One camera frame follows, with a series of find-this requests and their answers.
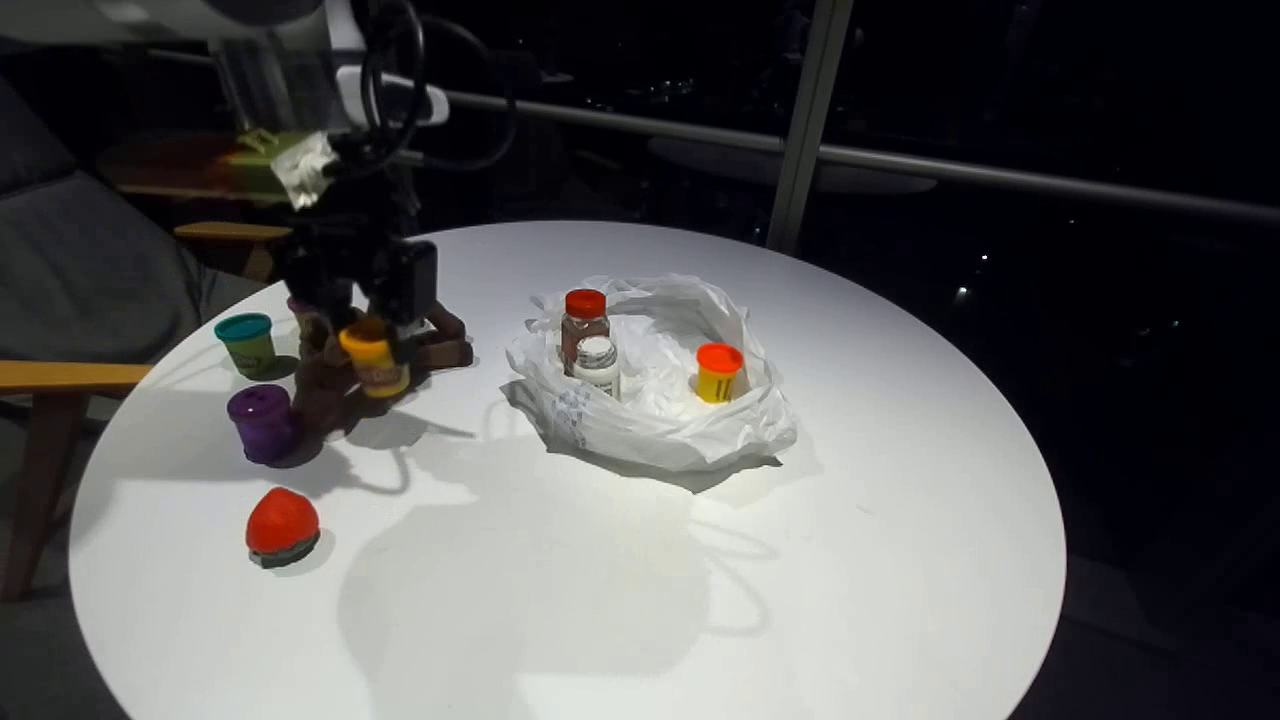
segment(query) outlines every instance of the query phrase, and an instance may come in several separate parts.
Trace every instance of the chair backrest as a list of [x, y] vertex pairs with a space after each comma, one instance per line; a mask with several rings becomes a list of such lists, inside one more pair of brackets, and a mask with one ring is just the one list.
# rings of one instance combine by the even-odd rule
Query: chair backrest
[[0, 78], [0, 356], [154, 359], [234, 295]]
[[38, 114], [0, 78], [0, 195], [71, 175], [71, 150], [38, 122]]

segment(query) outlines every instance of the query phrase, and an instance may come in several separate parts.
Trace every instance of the metal railing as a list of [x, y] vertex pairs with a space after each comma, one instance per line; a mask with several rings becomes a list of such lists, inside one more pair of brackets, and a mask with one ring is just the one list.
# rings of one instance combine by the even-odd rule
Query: metal railing
[[[914, 150], [874, 150], [874, 148], [850, 148], [850, 142], [823, 142], [832, 86], [837, 86], [842, 40], [849, 40], [849, 16], [850, 16], [850, 0], [815, 0], [788, 137], [709, 126], [709, 122], [654, 121], [654, 114], [597, 111], [597, 107], [563, 107], [563, 102], [535, 102], [535, 100], [516, 100], [516, 111], [539, 114], [539, 121], [559, 121], [559, 122], [580, 122], [580, 126], [672, 137], [672, 139], [696, 139], [696, 142], [779, 155], [775, 199], [773, 199], [773, 214], [767, 214], [767, 243], [779, 253], [797, 253], [797, 243], [799, 243], [804, 208], [809, 208], [813, 180], [815, 180], [818, 162], [850, 162], [850, 169], [902, 170], [902, 175], [929, 175], [929, 180], [963, 180], [963, 184], [1035, 190], [1035, 195], [1160, 208], [1160, 213], [1186, 213], [1186, 214], [1214, 214], [1214, 220], [1276, 222], [1280, 228], [1280, 208], [1267, 208], [1267, 203], [1245, 203], [1245, 199], [1197, 195], [1197, 190], [1164, 190], [1164, 189], [1140, 189], [1140, 184], [1106, 184], [1106, 180], [1028, 170], [1028, 169], [1001, 169], [1001, 162], [971, 162], [971, 158], [939, 158], [939, 155], [914, 155]], [[481, 90], [446, 90], [446, 95], [459, 107], [503, 111], [499, 95], [481, 95]]]

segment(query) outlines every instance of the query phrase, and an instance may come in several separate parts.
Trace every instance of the white tabletop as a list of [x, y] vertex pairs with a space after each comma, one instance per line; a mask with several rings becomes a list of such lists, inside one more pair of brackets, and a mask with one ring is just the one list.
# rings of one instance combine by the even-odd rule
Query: white tabletop
[[[71, 516], [83, 638], [138, 720], [992, 720], [1063, 601], [1063, 519], [1018, 414], [949, 338], [813, 264], [643, 222], [435, 232], [481, 365], [304, 466], [238, 455], [244, 381], [199, 329], [125, 401]], [[503, 346], [584, 275], [702, 275], [799, 418], [709, 493], [547, 455]], [[276, 316], [285, 287], [238, 308]], [[300, 488], [285, 570], [244, 516]]]

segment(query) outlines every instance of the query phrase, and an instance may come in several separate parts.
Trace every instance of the chair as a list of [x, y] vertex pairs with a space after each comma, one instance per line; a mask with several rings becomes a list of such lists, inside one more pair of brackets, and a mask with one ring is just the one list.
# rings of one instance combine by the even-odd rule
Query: chair
[[30, 583], [89, 397], [129, 390], [148, 359], [253, 287], [197, 264], [78, 170], [0, 78], [0, 401], [3, 414], [25, 414], [0, 601]]

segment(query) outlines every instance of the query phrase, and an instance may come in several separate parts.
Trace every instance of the crumpled plastic bag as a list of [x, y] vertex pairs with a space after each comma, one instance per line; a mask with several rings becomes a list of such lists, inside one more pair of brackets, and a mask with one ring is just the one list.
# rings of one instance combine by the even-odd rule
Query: crumpled plastic bag
[[[586, 287], [609, 290], [618, 397], [563, 375], [559, 290], [547, 290], [521, 346], [506, 346], [516, 381], [503, 390], [551, 451], [627, 473], [723, 473], [767, 463], [797, 445], [788, 401], [719, 287], [696, 275], [591, 280]], [[729, 403], [702, 403], [691, 390], [696, 346], [709, 338], [736, 343], [748, 365], [748, 388]]]

